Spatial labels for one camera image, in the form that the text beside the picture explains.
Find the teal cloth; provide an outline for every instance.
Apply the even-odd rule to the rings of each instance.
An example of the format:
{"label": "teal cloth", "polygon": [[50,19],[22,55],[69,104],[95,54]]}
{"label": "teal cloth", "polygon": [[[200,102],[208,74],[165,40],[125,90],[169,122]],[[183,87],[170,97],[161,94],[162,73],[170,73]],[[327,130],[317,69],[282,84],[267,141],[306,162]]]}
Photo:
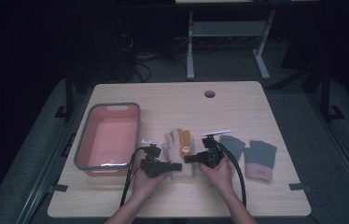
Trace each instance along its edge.
{"label": "teal cloth", "polygon": [[277,148],[262,141],[250,141],[250,148],[244,150],[246,163],[256,163],[273,168]]}
{"label": "teal cloth", "polygon": [[220,135],[220,143],[233,154],[237,161],[241,159],[244,152],[244,142],[232,136]]}

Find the plastic tray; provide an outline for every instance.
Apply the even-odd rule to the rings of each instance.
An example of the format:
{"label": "plastic tray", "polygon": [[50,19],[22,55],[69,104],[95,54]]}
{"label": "plastic tray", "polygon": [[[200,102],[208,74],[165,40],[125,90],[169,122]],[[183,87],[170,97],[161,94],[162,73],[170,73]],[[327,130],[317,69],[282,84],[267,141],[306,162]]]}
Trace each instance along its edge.
{"label": "plastic tray", "polygon": [[85,122],[74,163],[88,175],[126,175],[137,147],[140,106],[95,105]]}

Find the dark background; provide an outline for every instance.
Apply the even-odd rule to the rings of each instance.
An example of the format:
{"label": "dark background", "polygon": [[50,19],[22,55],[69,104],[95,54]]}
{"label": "dark background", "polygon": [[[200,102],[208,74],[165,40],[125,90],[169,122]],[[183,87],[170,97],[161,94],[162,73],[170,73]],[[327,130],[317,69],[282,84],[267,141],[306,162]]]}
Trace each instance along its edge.
{"label": "dark background", "polygon": [[[308,13],[278,9],[270,38],[292,39],[283,66],[301,69],[324,55],[324,65],[349,91],[349,1],[333,2]],[[78,91],[126,82],[133,55],[123,52],[119,34],[132,35],[140,48],[187,35],[182,26],[187,12],[168,19],[167,11],[135,11],[124,25],[120,14],[99,11],[61,9],[50,1],[0,1],[0,183],[49,94],[68,73]]]}

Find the forearm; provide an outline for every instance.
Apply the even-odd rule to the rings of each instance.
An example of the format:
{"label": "forearm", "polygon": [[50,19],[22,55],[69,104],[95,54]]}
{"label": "forearm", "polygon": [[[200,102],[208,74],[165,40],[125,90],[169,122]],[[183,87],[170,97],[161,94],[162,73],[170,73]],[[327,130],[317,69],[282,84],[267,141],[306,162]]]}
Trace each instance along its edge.
{"label": "forearm", "polygon": [[230,210],[230,215],[232,216],[232,221],[234,224],[257,223],[233,190],[228,190],[221,193],[221,197]]}
{"label": "forearm", "polygon": [[132,223],[137,213],[143,207],[144,200],[131,197],[128,202],[121,206],[121,208],[107,220],[105,224],[128,224]]}

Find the wooden table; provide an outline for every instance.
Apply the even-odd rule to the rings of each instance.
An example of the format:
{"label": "wooden table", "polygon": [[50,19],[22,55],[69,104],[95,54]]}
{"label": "wooden table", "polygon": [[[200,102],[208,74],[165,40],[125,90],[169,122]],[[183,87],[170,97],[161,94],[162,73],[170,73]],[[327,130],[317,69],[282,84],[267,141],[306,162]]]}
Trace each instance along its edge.
{"label": "wooden table", "polygon": [[[205,97],[213,91],[214,98]],[[247,209],[255,217],[307,216],[310,205],[300,183],[271,108],[257,82],[185,82],[110,84],[95,87],[74,144],[63,168],[60,185],[49,205],[51,217],[110,217],[119,208],[125,176],[90,177],[73,163],[80,133],[91,106],[100,103],[136,102],[141,106],[139,140],[164,142],[175,128],[190,130],[197,151],[204,151],[201,134],[232,129],[229,135],[248,143],[261,140],[277,147],[273,181],[245,178]],[[244,155],[240,161],[244,170]],[[139,217],[229,217],[230,213],[206,177],[196,169],[191,180],[166,179],[138,214]],[[239,179],[233,185],[241,195]]]}

